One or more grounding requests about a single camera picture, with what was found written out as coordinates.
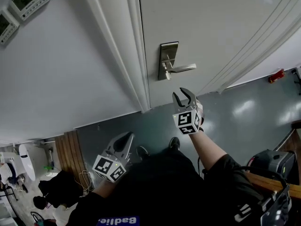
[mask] gray floor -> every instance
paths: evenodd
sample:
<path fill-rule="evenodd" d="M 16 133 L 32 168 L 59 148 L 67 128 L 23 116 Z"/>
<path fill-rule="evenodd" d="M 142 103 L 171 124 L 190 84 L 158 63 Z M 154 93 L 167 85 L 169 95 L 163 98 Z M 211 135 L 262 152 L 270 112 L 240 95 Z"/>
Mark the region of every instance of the gray floor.
<path fill-rule="evenodd" d="M 200 96 L 205 112 L 205 133 L 242 165 L 254 154 L 274 149 L 289 133 L 290 123 L 301 118 L 301 96 L 294 79 L 287 72 L 273 84 L 262 78 L 221 94 Z M 126 131 L 135 134 L 133 161 L 137 161 L 136 146 L 144 145 L 150 153 L 157 153 L 176 136 L 180 139 L 181 151 L 197 169 L 198 155 L 190 138 L 175 127 L 173 113 L 173 105 L 168 104 L 145 114 L 134 113 L 78 129 L 81 151 L 94 185 L 101 181 L 92 171 L 96 156 L 113 137 Z"/>

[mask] fiducial marker cube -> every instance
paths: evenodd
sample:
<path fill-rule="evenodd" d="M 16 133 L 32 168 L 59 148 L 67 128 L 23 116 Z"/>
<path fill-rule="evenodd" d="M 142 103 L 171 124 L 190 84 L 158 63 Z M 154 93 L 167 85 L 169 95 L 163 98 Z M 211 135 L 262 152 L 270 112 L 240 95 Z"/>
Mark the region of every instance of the fiducial marker cube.
<path fill-rule="evenodd" d="M 198 110 L 185 111 L 174 114 L 174 123 L 180 129 L 182 134 L 194 134 L 198 132 L 199 124 L 202 120 L 201 114 Z"/>
<path fill-rule="evenodd" d="M 100 177 L 107 181 L 115 183 L 126 172 L 125 168 L 118 161 L 98 155 L 94 165 L 95 171 Z"/>

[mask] floor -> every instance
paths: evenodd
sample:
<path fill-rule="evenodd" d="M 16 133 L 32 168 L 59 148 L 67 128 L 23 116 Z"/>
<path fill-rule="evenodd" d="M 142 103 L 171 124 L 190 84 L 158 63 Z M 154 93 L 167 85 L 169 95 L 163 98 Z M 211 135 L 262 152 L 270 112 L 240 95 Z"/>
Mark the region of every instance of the floor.
<path fill-rule="evenodd" d="M 290 132 L 290 123 L 301 119 L 301 96 L 293 81 L 293 75 L 287 72 L 273 84 L 262 78 L 221 94 L 198 97 L 204 106 L 205 133 L 242 165 L 246 165 L 254 154 L 274 149 Z M 113 137 L 127 131 L 135 134 L 132 161 L 138 161 L 135 154 L 138 145 L 147 147 L 150 153 L 158 153 L 167 147 L 172 137 L 179 137 L 181 151 L 197 168 L 198 155 L 190 138 L 175 127 L 173 113 L 173 105 L 168 104 L 145 114 L 134 113 L 79 128 L 83 159 L 94 186 L 101 181 L 92 171 L 97 155 Z"/>
<path fill-rule="evenodd" d="M 55 144 L 48 143 L 45 145 L 40 145 L 40 147 L 45 149 L 49 164 L 50 164 L 50 156 L 49 156 L 48 150 L 49 150 L 49 148 L 53 149 L 53 160 L 55 163 L 55 167 L 57 168 L 57 170 L 61 170 L 61 166 L 60 166 L 59 159 L 57 156 Z M 13 147 L 12 146 L 1 147 L 0 151 L 12 152 Z M 38 185 L 41 180 L 50 180 L 51 179 L 51 177 L 49 177 L 47 175 L 51 176 L 51 172 L 48 173 L 48 171 L 45 170 L 45 175 L 39 177 L 35 181 L 31 181 L 30 178 L 25 173 L 24 174 L 24 177 L 25 177 L 24 184 L 27 187 L 28 193 L 26 194 L 23 191 L 14 190 L 18 201 L 15 200 L 13 195 L 8 196 L 9 201 L 10 201 L 14 211 L 16 212 L 16 215 L 25 223 L 26 226 L 31 226 L 34 224 L 34 221 L 30 215 L 31 211 L 39 213 L 44 219 L 53 218 L 52 213 L 54 211 L 54 208 L 52 206 L 46 210 L 39 210 L 39 209 L 35 208 L 33 201 L 32 201 L 34 196 L 42 196 L 42 193 L 40 192 Z"/>

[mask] door handle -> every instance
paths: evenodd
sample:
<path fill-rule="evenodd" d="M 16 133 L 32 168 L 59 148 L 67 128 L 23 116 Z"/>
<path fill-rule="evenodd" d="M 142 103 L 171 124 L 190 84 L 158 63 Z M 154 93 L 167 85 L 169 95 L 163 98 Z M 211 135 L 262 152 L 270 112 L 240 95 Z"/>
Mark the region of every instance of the door handle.
<path fill-rule="evenodd" d="M 158 80 L 171 80 L 171 73 L 181 73 L 196 69 L 196 64 L 174 68 L 175 55 L 179 42 L 161 44 Z"/>

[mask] door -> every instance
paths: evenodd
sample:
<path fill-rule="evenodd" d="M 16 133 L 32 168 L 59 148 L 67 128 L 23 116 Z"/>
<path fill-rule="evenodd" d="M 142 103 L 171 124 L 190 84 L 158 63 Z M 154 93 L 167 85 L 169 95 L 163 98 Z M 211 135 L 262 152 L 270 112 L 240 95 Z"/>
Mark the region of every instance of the door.
<path fill-rule="evenodd" d="M 151 107 L 171 103 L 179 87 L 196 95 L 216 91 L 226 76 L 247 66 L 236 62 L 270 35 L 291 1 L 140 0 Z M 197 68 L 158 81 L 160 44 L 174 41 L 179 42 L 174 67 Z"/>

